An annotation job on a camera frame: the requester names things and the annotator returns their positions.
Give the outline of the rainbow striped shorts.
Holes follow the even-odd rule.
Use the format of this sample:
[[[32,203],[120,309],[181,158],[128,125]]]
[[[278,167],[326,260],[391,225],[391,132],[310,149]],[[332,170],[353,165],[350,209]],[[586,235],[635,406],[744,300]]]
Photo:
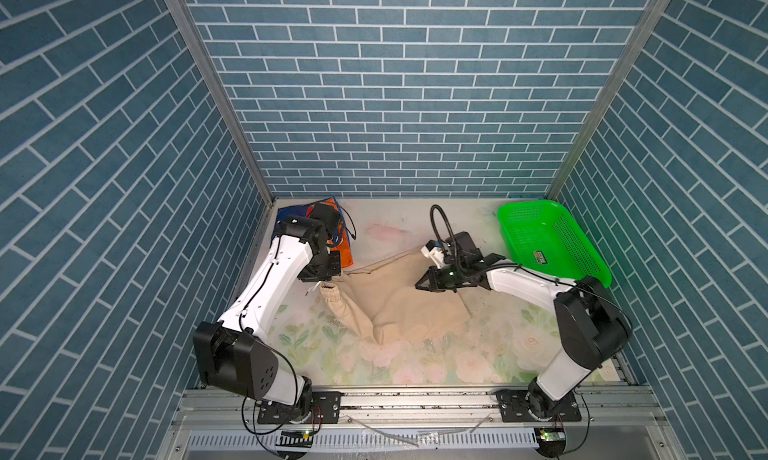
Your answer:
[[[354,264],[352,251],[351,251],[351,240],[354,240],[356,238],[357,231],[356,231],[356,227],[354,226],[354,222],[348,218],[348,212],[344,209],[344,207],[339,203],[339,201],[335,197],[328,197],[322,200],[317,200],[317,201],[306,203],[306,204],[290,205],[290,206],[279,208],[277,210],[276,221],[284,220],[286,217],[290,215],[309,217],[309,214],[312,210],[312,206],[316,202],[334,203],[339,208],[342,215],[342,219],[343,219],[343,227],[344,227],[343,236],[342,238],[339,238],[338,242],[332,243],[329,240],[328,245],[331,251],[340,252],[342,268],[351,267]]]

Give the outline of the beige shorts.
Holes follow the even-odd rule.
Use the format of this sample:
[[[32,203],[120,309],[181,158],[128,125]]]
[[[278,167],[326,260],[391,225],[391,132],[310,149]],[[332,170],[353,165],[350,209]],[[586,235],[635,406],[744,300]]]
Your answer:
[[[433,263],[415,249],[365,269],[344,272],[319,285],[339,323],[377,345],[420,342],[454,332],[470,320],[461,297],[418,290],[416,283]]]

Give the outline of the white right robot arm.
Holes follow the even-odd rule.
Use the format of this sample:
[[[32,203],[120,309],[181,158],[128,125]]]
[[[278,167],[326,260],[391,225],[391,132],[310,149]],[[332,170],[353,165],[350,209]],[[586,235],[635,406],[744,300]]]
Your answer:
[[[548,421],[565,413],[574,402],[575,388],[631,337],[628,316],[594,277],[561,279],[528,270],[498,254],[477,258],[466,268],[453,258],[428,256],[433,264],[416,281],[418,290],[442,293],[482,287],[518,297],[556,318],[560,350],[529,383],[524,397],[528,414],[536,420]]]

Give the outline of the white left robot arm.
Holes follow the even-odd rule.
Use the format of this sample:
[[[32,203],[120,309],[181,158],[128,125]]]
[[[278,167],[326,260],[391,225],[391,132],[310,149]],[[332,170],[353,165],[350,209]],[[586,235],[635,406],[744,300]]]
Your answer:
[[[276,223],[266,258],[243,292],[214,322],[202,322],[193,348],[203,384],[280,410],[283,421],[310,413],[312,383],[295,368],[279,365],[266,343],[278,308],[295,281],[328,281],[341,273],[341,254],[332,249],[340,217],[288,215]]]

